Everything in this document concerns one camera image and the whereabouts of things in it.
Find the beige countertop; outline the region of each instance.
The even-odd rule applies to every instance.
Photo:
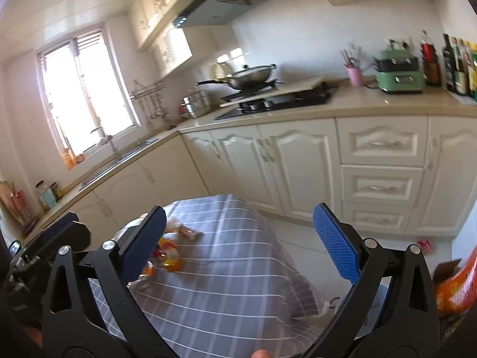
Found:
[[[315,118],[339,118],[389,115],[442,115],[459,117],[477,117],[477,106],[463,104],[441,88],[426,88],[423,94],[388,95],[380,90],[342,85],[332,99],[325,105],[305,106],[274,112],[214,121],[220,114],[229,112],[232,107],[219,109],[196,120],[186,120],[171,131],[160,132],[151,138],[158,139],[132,155],[128,160],[105,172],[96,181],[80,190],[80,185],[67,192],[57,205],[43,216],[35,229],[25,239],[30,240],[42,229],[48,227],[74,203],[91,192],[95,187],[130,165],[135,160],[158,148],[171,138],[184,133],[219,129],[233,126],[266,124],[283,121],[296,121]]]

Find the drawer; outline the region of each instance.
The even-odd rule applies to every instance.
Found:
[[[339,118],[343,164],[423,166],[428,140],[428,118]]]
[[[412,207],[424,168],[342,166],[343,199],[347,202]]]
[[[404,234],[411,207],[343,203],[343,222],[356,230],[386,234]]]

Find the white ceiling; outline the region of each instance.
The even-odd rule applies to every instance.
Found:
[[[79,27],[126,12],[132,0],[12,0],[0,19],[0,63]]]

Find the plaid tablecloth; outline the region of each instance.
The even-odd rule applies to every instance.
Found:
[[[165,211],[203,234],[181,239],[179,272],[131,288],[158,333],[183,358],[273,357],[304,352],[322,329],[296,318],[323,314],[328,303],[301,276],[270,224],[240,198],[221,195],[175,202]],[[91,286],[109,331],[124,336],[96,280]]]

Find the pink cup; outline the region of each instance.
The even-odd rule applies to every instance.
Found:
[[[363,85],[363,76],[360,68],[346,68],[352,87],[361,87]]]

